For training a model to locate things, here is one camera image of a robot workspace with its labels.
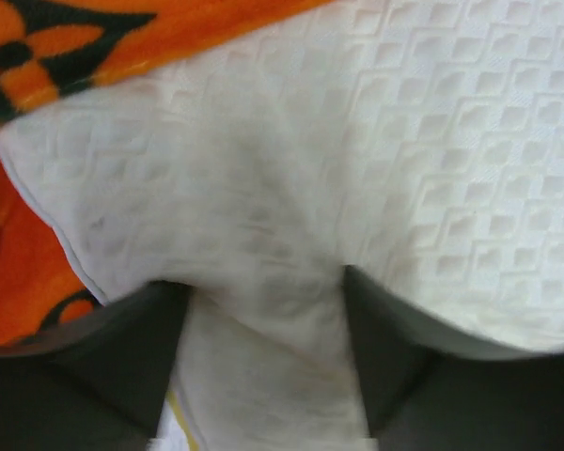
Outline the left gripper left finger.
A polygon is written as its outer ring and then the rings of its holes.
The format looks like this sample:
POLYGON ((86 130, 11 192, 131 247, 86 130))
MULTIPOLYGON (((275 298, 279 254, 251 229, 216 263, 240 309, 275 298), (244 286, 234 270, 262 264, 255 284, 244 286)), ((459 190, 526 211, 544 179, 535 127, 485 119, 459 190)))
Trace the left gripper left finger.
POLYGON ((0 450, 145 450, 158 435, 191 297, 150 283, 0 346, 0 450))

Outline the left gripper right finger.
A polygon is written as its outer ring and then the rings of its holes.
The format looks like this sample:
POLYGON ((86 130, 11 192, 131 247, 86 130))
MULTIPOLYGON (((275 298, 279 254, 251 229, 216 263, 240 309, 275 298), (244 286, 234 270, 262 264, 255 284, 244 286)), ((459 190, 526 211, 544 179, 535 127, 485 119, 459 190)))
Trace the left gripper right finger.
POLYGON ((469 334, 345 268, 368 432, 382 450, 564 450, 564 350, 469 334))

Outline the cream textured pillow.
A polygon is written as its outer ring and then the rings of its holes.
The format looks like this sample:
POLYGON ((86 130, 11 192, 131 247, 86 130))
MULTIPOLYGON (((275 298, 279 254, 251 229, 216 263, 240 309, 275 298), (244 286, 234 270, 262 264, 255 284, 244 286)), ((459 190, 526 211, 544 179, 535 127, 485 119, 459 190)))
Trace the cream textured pillow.
POLYGON ((338 1, 257 38, 337 264, 330 306, 261 325, 196 289, 172 407, 201 450, 370 450, 339 287, 564 350, 564 1, 338 1))

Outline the orange black patterned pillowcase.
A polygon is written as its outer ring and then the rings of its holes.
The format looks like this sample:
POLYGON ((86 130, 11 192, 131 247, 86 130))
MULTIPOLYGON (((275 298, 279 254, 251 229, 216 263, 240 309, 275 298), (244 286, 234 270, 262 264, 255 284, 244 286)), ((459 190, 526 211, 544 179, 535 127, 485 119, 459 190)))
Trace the orange black patterned pillowcase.
POLYGON ((259 68, 315 1, 0 1, 0 346, 151 281, 261 325, 333 302, 259 68))

